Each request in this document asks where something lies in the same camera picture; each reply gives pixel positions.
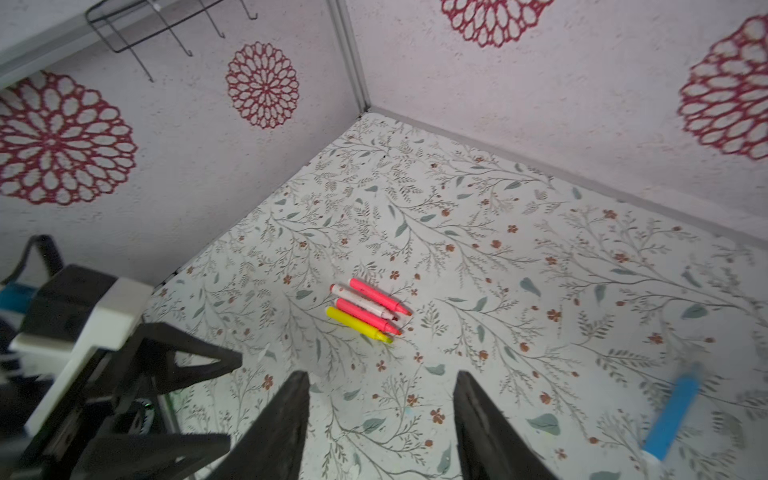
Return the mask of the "yellow highlighter pen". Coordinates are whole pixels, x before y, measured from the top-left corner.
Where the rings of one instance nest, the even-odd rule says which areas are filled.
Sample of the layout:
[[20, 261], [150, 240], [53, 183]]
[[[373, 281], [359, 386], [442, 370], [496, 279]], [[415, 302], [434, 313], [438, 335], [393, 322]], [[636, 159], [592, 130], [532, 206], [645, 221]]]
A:
[[391, 344], [393, 342], [393, 340], [388, 335], [376, 327], [369, 325], [368, 323], [365, 323], [364, 321], [359, 320], [356, 317], [349, 315], [335, 307], [327, 307], [326, 314], [329, 318], [357, 331], [358, 333], [368, 338], [387, 344]]

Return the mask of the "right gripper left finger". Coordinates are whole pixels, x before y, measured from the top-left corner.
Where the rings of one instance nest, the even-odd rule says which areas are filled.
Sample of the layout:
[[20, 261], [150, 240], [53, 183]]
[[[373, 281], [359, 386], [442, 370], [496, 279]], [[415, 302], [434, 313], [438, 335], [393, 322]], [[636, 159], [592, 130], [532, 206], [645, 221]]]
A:
[[309, 374], [295, 371], [208, 477], [298, 480], [309, 416]]

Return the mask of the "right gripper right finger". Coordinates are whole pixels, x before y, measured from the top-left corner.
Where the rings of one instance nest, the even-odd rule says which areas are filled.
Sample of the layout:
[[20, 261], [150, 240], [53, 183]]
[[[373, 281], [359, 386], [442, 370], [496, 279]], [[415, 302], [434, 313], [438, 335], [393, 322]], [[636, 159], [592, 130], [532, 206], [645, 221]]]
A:
[[464, 479], [556, 479], [467, 371], [457, 374], [453, 408]]

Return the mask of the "blue highlighter pen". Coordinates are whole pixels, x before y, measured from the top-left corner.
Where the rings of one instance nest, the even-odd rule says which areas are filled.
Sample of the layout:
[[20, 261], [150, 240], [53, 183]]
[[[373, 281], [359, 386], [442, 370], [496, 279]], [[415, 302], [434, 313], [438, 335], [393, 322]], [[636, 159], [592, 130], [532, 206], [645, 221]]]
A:
[[643, 457], [652, 465], [661, 465], [682, 427], [686, 415], [699, 394], [703, 378], [700, 362], [691, 363], [680, 374], [642, 445]]

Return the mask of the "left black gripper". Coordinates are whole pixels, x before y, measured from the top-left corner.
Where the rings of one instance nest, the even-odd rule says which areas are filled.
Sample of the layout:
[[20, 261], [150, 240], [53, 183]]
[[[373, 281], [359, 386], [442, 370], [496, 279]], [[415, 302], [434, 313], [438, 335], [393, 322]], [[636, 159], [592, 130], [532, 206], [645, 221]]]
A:
[[1, 436], [7, 479], [185, 479], [226, 455], [226, 434], [156, 434], [156, 394], [227, 375], [242, 354], [166, 323], [99, 350], [35, 436]]

